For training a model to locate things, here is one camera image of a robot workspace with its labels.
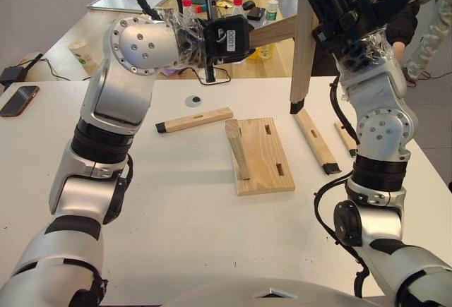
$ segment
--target smartphone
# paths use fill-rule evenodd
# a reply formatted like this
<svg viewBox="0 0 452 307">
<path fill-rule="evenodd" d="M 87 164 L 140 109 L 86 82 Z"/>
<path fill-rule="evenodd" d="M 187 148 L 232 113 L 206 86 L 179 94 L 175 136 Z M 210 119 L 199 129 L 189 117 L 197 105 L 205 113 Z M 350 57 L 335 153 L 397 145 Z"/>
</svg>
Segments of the smartphone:
<svg viewBox="0 0 452 307">
<path fill-rule="evenodd" d="M 248 14 L 246 15 L 246 17 L 249 20 L 260 20 L 262 19 L 263 15 L 266 13 L 266 9 L 265 8 L 261 8 L 261 7 L 253 7 Z"/>
<path fill-rule="evenodd" d="M 20 115 L 39 90 L 40 88 L 37 86 L 19 87 L 11 99 L 0 109 L 0 117 Z"/>
</svg>

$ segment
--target wooden board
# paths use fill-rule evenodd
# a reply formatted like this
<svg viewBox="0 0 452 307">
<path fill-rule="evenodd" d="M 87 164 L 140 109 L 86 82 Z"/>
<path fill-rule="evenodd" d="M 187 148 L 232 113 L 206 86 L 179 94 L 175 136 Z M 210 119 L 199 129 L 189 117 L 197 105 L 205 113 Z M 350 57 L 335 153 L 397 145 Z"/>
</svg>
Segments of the wooden board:
<svg viewBox="0 0 452 307">
<path fill-rule="evenodd" d="M 242 142 L 242 132 L 236 119 L 225 121 L 226 136 L 234 153 L 235 161 L 239 167 L 240 178 L 249 179 L 248 164 L 246 163 L 245 152 Z"/>
<path fill-rule="evenodd" d="M 237 195 L 293 191 L 294 180 L 273 118 L 237 120 L 237 123 L 249 169 L 249 179 L 242 180 L 237 161 L 232 158 Z"/>
<path fill-rule="evenodd" d="M 223 107 L 209 112 L 188 115 L 182 118 L 160 122 L 155 124 L 155 127 L 157 127 L 158 133 L 171 133 L 194 126 L 209 124 L 214 121 L 232 118 L 233 116 L 234 114 L 229 107 Z"/>
<path fill-rule="evenodd" d="M 292 83 L 290 85 L 291 114 L 296 114 L 303 107 L 304 98 L 308 94 L 314 51 L 316 49 L 312 31 L 318 24 L 319 20 L 309 1 L 298 0 Z"/>
<path fill-rule="evenodd" d="M 302 109 L 298 114 L 295 114 L 295 119 L 299 127 L 302 129 L 305 138 L 311 146 L 312 152 L 316 156 L 317 161 L 323 168 L 325 173 L 334 174 L 339 173 L 340 169 L 333 154 L 325 143 L 325 140 L 320 135 L 319 131 L 314 125 L 311 117 L 306 109 Z"/>
<path fill-rule="evenodd" d="M 348 152 L 352 157 L 356 155 L 356 142 L 353 140 L 353 138 L 350 136 L 349 133 L 345 130 L 344 126 L 341 122 L 336 121 L 334 123 L 334 126 L 336 127 L 336 130 L 339 133 L 340 138 L 344 142 L 345 147 L 348 149 Z"/>
<path fill-rule="evenodd" d="M 297 16 L 290 16 L 276 23 L 257 28 L 249 33 L 249 46 L 257 48 L 295 37 Z"/>
</svg>

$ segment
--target white bottle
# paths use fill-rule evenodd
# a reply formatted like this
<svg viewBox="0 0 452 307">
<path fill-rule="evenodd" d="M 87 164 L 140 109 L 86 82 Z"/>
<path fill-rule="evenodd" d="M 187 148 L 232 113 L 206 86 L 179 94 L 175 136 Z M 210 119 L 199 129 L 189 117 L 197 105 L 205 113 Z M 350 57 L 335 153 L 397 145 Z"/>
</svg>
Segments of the white bottle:
<svg viewBox="0 0 452 307">
<path fill-rule="evenodd" d="M 193 7 L 191 5 L 192 5 L 191 0 L 182 0 L 182 6 L 184 7 L 183 8 L 184 17 L 196 19 L 197 16 L 193 11 Z"/>
<path fill-rule="evenodd" d="M 242 7 L 243 0 L 234 0 L 234 8 L 232 8 L 232 12 L 230 16 L 236 16 L 240 14 L 241 16 L 246 17 L 246 13 Z"/>
<path fill-rule="evenodd" d="M 263 22 L 263 25 L 270 25 L 276 21 L 276 14 L 278 12 L 278 2 L 276 0 L 269 0 L 267 2 L 267 11 L 266 11 L 266 19 Z M 265 46 L 259 47 L 258 55 L 262 59 L 269 59 L 272 56 L 273 51 L 275 50 L 275 44 L 266 44 Z"/>
</svg>

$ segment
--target paper cup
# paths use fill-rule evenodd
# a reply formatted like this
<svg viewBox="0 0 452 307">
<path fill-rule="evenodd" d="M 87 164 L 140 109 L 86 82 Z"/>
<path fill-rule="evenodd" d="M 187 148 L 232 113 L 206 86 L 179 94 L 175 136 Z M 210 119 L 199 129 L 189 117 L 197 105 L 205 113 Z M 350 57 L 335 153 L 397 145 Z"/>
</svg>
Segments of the paper cup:
<svg viewBox="0 0 452 307">
<path fill-rule="evenodd" d="M 71 53 L 80 62 L 88 75 L 93 74 L 97 68 L 96 62 L 90 55 L 90 50 L 86 40 L 74 41 L 68 46 Z"/>
</svg>

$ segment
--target red bottle cap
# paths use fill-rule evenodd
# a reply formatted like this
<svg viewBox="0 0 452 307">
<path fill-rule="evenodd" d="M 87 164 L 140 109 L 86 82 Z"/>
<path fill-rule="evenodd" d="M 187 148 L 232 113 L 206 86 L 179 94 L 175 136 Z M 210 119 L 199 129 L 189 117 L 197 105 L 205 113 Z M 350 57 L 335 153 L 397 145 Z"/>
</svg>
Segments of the red bottle cap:
<svg viewBox="0 0 452 307">
<path fill-rule="evenodd" d="M 182 0 L 182 6 L 191 6 L 191 0 Z"/>
<path fill-rule="evenodd" d="M 243 0 L 234 0 L 234 6 L 241 6 L 243 4 Z"/>
</svg>

